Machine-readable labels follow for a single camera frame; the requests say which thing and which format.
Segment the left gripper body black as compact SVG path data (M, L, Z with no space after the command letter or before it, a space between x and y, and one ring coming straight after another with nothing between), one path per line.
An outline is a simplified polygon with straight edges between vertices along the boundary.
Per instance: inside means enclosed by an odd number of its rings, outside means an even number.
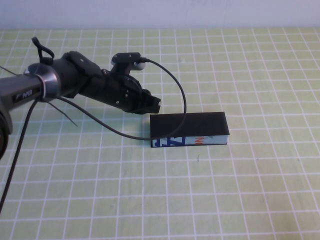
M145 114L148 92L134 77L116 72L107 72L100 88L99 101L132 114Z

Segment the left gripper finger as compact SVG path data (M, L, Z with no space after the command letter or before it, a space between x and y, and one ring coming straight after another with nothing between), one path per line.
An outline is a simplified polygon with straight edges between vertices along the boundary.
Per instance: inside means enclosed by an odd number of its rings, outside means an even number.
M144 94L147 107L159 107L161 105L161 99L153 96L149 90L145 89Z
M152 104L152 105L138 105L135 113L138 115L144 114L158 114L159 113L159 104Z

